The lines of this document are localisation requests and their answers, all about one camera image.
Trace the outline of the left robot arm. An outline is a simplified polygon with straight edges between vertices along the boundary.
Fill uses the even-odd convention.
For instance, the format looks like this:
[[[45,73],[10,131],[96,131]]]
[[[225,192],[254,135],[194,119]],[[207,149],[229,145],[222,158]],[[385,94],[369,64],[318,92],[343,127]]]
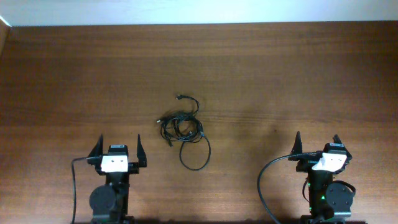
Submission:
[[[99,137],[95,147],[88,155],[87,163],[95,168],[100,176],[105,177],[105,184],[95,188],[89,203],[93,211],[92,223],[125,224],[134,223],[133,216],[128,215],[130,176],[139,173],[147,166],[147,157],[137,137],[136,162],[129,161],[128,146],[125,144],[110,145],[108,152],[103,152],[103,136]]]

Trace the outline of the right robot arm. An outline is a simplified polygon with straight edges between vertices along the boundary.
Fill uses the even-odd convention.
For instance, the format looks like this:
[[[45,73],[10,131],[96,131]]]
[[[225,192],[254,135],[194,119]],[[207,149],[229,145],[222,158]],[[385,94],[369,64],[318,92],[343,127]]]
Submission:
[[[351,216],[356,189],[334,179],[352,160],[339,136],[334,135],[333,142],[325,144],[321,151],[304,153],[300,133],[297,133],[289,160],[297,162],[297,172],[307,174],[303,190],[308,191],[310,214],[301,216],[299,222],[345,223]]]

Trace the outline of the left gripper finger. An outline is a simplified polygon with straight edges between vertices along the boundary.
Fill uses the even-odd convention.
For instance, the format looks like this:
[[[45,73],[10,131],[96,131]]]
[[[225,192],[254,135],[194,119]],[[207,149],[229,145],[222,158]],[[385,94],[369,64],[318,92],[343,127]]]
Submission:
[[[101,163],[102,155],[103,155],[103,135],[101,134],[99,136],[96,145],[88,154],[87,163],[92,166]]]
[[[147,167],[147,156],[141,143],[141,135],[137,135],[137,158],[139,167]]]

